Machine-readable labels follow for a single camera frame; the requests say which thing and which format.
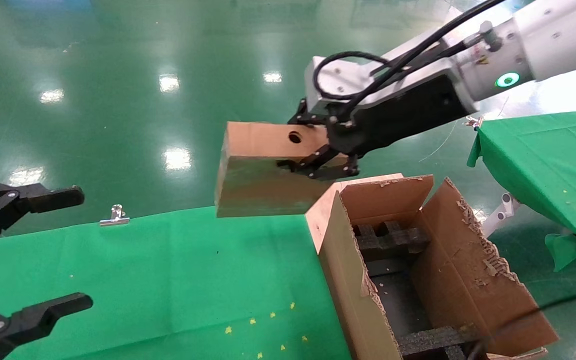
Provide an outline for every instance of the hole in cardboard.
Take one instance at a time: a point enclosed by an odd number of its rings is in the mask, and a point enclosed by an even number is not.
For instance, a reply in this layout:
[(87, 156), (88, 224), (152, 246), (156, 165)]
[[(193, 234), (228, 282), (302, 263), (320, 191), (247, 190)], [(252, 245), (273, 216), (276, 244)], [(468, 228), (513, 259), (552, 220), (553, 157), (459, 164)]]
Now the hole in cardboard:
[(288, 139), (295, 144), (302, 142), (302, 135), (299, 132), (291, 131), (288, 133)]

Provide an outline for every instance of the green led ring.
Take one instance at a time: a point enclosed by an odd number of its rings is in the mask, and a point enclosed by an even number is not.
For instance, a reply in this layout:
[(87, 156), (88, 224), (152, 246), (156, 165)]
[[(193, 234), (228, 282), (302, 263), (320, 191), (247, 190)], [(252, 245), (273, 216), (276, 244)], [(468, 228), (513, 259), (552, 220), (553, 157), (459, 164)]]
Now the green led ring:
[(494, 84), (500, 88), (511, 87), (519, 81), (519, 74), (516, 72), (508, 72), (501, 75)]

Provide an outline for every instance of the open cardboard box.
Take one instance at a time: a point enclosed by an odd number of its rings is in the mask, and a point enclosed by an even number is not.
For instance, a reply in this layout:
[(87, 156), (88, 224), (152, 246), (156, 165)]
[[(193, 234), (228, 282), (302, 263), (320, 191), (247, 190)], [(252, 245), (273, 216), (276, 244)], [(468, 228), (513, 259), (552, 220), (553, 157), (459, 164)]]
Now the open cardboard box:
[[(471, 208), (448, 178), (422, 207), (433, 182), (432, 175), (391, 178), (350, 184), (334, 194), (319, 257), (357, 360), (400, 360), (398, 339), (432, 328), (466, 327), (479, 337), (489, 336), (538, 307), (496, 246), (484, 238)], [(430, 242), (405, 269), (372, 276), (352, 226), (375, 227), (384, 221), (419, 228)], [(505, 359), (557, 340), (546, 317), (537, 314), (494, 338), (487, 352), (502, 356), (489, 355), (491, 359)], [(541, 348), (521, 358), (544, 353)]]

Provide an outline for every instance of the metal clip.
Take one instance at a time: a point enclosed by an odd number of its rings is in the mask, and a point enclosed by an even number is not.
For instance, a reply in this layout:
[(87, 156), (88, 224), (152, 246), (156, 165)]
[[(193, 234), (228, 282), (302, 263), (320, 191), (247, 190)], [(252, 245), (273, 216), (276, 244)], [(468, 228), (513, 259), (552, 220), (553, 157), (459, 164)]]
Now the metal clip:
[(482, 123), (484, 122), (484, 118), (483, 116), (479, 117), (479, 119), (476, 119), (470, 115), (466, 116), (466, 122), (462, 122), (461, 125), (466, 125), (466, 126), (470, 126), (471, 128), (473, 128), (475, 130), (475, 132), (477, 131), (477, 129), (480, 128), (480, 126), (482, 126)]
[(125, 217), (124, 207), (121, 203), (115, 203), (110, 209), (110, 219), (103, 219), (99, 221), (99, 226), (112, 226), (130, 223), (130, 218)]

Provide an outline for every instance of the torn cardboard edge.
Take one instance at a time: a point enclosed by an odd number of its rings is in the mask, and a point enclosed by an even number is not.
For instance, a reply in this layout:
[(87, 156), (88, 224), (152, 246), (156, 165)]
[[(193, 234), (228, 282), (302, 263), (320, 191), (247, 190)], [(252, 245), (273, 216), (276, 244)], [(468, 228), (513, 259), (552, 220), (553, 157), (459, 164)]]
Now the torn cardboard edge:
[[(414, 264), (411, 276), (434, 328), (474, 324), (480, 336), (489, 336), (505, 322), (537, 309), (496, 246), (476, 225), (469, 226), (469, 219), (474, 219), (474, 215), (469, 218), (472, 210), (464, 209), (470, 207), (450, 180), (446, 179), (421, 210), (432, 189), (432, 176), (401, 178), (389, 185), (393, 186), (354, 184), (336, 193), (319, 255), (355, 358), (401, 358), (392, 354), (398, 346), (352, 231), (356, 219), (373, 226), (388, 219), (427, 231), (432, 241)], [(544, 315), (539, 314), (527, 330), (500, 336), (489, 350), (518, 356), (557, 339)]]

